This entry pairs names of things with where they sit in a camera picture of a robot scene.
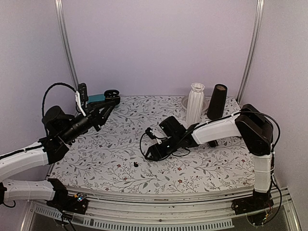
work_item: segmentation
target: floral pattern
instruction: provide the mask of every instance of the floral pattern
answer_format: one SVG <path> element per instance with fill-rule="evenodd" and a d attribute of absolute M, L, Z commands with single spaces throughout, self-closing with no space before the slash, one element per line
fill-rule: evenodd
<path fill-rule="evenodd" d="M 191 148 L 184 157 L 159 162 L 143 158 L 139 139 L 148 127 L 159 130 L 158 124 L 172 115 L 185 124 L 181 99 L 122 97 L 101 131 L 91 129 L 76 139 L 64 159 L 54 165 L 51 178 L 73 187 L 123 193 L 200 193 L 253 185 L 253 159 L 239 137 L 218 140 L 216 148 L 207 144 Z M 235 99 L 228 98 L 224 115 L 239 109 Z M 152 144 L 144 136 L 141 149 L 145 152 Z"/>

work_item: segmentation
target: black cup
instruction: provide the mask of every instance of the black cup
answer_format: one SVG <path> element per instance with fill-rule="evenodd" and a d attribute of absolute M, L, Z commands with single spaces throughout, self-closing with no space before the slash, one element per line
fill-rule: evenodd
<path fill-rule="evenodd" d="M 210 105 L 207 110 L 207 117 L 210 120 L 222 118 L 226 104 L 227 90 L 228 88 L 225 85 L 215 85 Z"/>

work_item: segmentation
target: white arm segment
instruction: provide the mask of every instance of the white arm segment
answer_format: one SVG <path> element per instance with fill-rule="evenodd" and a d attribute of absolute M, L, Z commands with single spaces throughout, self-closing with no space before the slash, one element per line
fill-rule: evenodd
<path fill-rule="evenodd" d="M 26 148 L 38 145 L 41 145 L 41 143 L 35 142 Z M 47 153 L 43 151 L 43 148 L 17 153 L 0 160 L 0 182 L 27 169 L 47 165 L 48 157 Z"/>
<path fill-rule="evenodd" d="M 192 133 L 193 139 L 197 144 L 203 144 L 230 136 L 241 136 L 235 124 L 235 119 L 238 116 L 235 115 L 196 129 Z"/>
<path fill-rule="evenodd" d="M 209 141 L 219 140 L 230 136 L 241 136 L 235 119 L 239 115 L 213 122 L 196 129 L 193 133 L 193 139 L 197 144 L 204 144 Z M 270 164 L 272 154 L 257 156 L 253 155 L 255 164 L 255 191 L 266 193 L 270 189 Z"/>
<path fill-rule="evenodd" d="M 258 193 L 266 193 L 270 189 L 270 171 L 271 158 L 270 155 L 252 155 L 255 165 L 255 191 Z"/>
<path fill-rule="evenodd" d="M 20 181 L 6 179 L 3 186 L 7 188 L 4 193 L 4 202 L 14 200 L 47 200 L 54 197 L 52 184 L 47 181 Z"/>

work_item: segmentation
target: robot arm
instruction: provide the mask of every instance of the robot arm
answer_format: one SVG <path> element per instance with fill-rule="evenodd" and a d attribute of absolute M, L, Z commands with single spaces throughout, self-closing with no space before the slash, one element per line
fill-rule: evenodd
<path fill-rule="evenodd" d="M 75 138 L 87 133 L 91 127 L 99 131 L 120 103 L 117 90 L 108 90 L 104 95 L 104 101 L 86 104 L 86 85 L 80 84 L 76 103 L 81 113 L 77 117 L 65 114 L 59 106 L 50 108 L 42 119 L 49 132 L 47 137 L 24 149 L 0 156 L 0 204 L 12 200 L 41 199 L 60 211 L 85 213 L 88 202 L 84 196 L 68 196 L 67 189 L 58 179 L 18 181 L 7 178 L 33 167 L 60 161 L 69 151 L 67 144 L 71 145 Z"/>
<path fill-rule="evenodd" d="M 271 171 L 273 168 L 273 125 L 252 105 L 225 118 L 191 125 L 186 129 L 171 116 L 159 124 L 167 138 L 149 147 L 145 159 L 159 161 L 170 156 L 178 148 L 197 147 L 209 141 L 230 136 L 241 136 L 253 155 L 255 165 L 255 189 L 253 197 L 234 201 L 236 214 L 247 213 L 272 206 L 270 198 Z M 155 138 L 147 129 L 146 134 Z"/>

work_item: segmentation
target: white vase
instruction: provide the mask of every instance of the white vase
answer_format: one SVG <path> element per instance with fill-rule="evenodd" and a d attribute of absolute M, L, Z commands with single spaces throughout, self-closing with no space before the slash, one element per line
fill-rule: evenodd
<path fill-rule="evenodd" d="M 186 123 L 188 126 L 200 122 L 204 100 L 204 88 L 204 85 L 201 83 L 192 84 L 192 89 L 189 93 L 186 111 Z"/>

